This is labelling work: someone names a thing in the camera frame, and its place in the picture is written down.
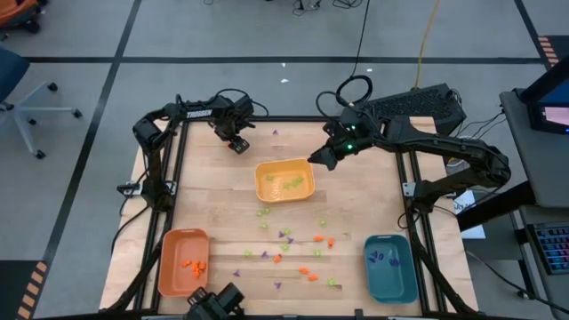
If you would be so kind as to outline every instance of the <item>chair leg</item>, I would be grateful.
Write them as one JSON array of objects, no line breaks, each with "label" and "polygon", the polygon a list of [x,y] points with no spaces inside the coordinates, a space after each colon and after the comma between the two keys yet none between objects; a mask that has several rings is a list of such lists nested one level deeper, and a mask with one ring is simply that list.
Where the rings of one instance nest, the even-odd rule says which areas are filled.
[{"label": "chair leg", "polygon": [[16,122],[16,125],[18,125],[18,129],[20,130],[21,137],[24,139],[24,142],[26,142],[26,147],[28,147],[29,152],[32,155],[41,158],[43,152],[41,152],[41,150],[38,150],[36,148],[36,144],[34,143],[34,140],[32,138],[32,132],[29,130],[26,121],[24,121],[24,119],[22,118],[21,113],[16,112],[14,113],[13,116],[14,116],[14,121]]}]

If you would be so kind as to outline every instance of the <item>computer equipment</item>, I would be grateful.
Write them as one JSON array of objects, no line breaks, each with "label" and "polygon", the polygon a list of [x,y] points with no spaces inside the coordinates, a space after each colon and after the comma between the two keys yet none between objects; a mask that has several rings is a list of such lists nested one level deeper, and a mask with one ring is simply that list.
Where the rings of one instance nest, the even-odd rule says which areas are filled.
[{"label": "computer equipment", "polygon": [[569,273],[569,223],[528,225],[549,275]]},{"label": "computer equipment", "polygon": [[450,134],[465,118],[459,101],[446,84],[368,100],[378,116],[432,116],[437,132]]}]

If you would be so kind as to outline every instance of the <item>white paper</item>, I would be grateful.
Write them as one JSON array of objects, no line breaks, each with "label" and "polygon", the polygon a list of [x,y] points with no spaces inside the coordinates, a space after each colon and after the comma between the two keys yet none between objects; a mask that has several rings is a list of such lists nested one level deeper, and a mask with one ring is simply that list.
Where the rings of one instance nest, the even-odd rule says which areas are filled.
[{"label": "white paper", "polygon": [[[454,212],[457,215],[461,213],[461,211],[468,207],[469,205],[475,203],[476,200],[474,199],[474,194],[472,190],[467,190],[461,196],[454,199]],[[484,233],[484,228],[482,225],[470,228],[468,230],[462,231],[462,239],[486,239],[486,234]]]}]

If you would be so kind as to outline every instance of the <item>keyboard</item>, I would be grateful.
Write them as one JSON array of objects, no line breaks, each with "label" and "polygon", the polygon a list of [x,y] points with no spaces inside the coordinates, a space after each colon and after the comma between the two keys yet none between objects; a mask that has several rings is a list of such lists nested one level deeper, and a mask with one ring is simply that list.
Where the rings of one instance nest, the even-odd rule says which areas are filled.
[{"label": "keyboard", "polygon": [[569,273],[569,224],[540,223],[528,228],[548,274]]}]

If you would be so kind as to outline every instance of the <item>desk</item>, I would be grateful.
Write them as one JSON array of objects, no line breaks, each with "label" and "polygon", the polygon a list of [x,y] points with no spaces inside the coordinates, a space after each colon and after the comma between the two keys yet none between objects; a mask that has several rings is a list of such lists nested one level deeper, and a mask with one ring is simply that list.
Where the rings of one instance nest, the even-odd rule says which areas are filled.
[{"label": "desk", "polygon": [[[413,124],[427,132],[435,131],[432,118],[413,118]],[[266,207],[255,194],[254,169],[258,163],[306,157],[321,147],[327,136],[322,123],[257,123],[256,129],[242,132],[251,147],[241,156],[233,153],[205,123],[189,126],[186,152],[181,171],[172,228],[202,228],[211,238],[210,269],[207,289],[218,292],[233,282],[245,296],[248,315],[330,315],[353,316],[361,308],[366,316],[409,315],[421,313],[419,302],[408,305],[381,305],[373,300],[366,286],[363,247],[368,236],[399,234],[397,217],[403,212],[396,159],[374,148],[349,156],[336,170],[328,172],[323,165],[314,165],[317,190],[305,201],[272,204],[265,219],[268,230],[260,227],[256,212]],[[176,150],[172,151],[171,161]],[[407,174],[411,165],[407,160]],[[439,179],[445,175],[440,156],[418,154],[423,179]],[[140,151],[136,158],[133,178],[143,172]],[[140,198],[130,200],[124,207],[124,223],[144,207]],[[437,205],[453,209],[450,200]],[[318,225],[320,219],[327,227]],[[136,220],[116,242],[107,282],[100,306],[112,304],[132,281],[140,268],[140,260],[148,230],[149,213]],[[469,267],[456,219],[435,210],[430,216],[438,262],[443,274],[457,293],[472,308],[477,308]],[[282,239],[278,230],[290,228],[294,243],[283,261],[274,264],[262,260],[263,251],[280,252]],[[335,246],[315,244],[316,235],[332,236]],[[323,256],[315,257],[315,248],[323,247]],[[253,257],[244,257],[244,250]],[[320,275],[310,283],[298,272],[307,267]],[[232,274],[240,269],[241,277]],[[427,269],[424,268],[429,293],[429,305],[436,309],[435,294]],[[155,273],[147,282],[143,307],[149,306]],[[326,284],[333,277],[334,287]],[[282,282],[276,290],[274,281]],[[181,314],[188,311],[182,298],[162,298],[161,314]]]},{"label": "desk", "polygon": [[528,180],[461,214],[462,230],[517,210],[524,204],[569,208],[569,180],[562,175],[569,164],[569,148],[566,147],[569,137],[532,130],[526,106],[515,92],[501,93],[500,102]]}]

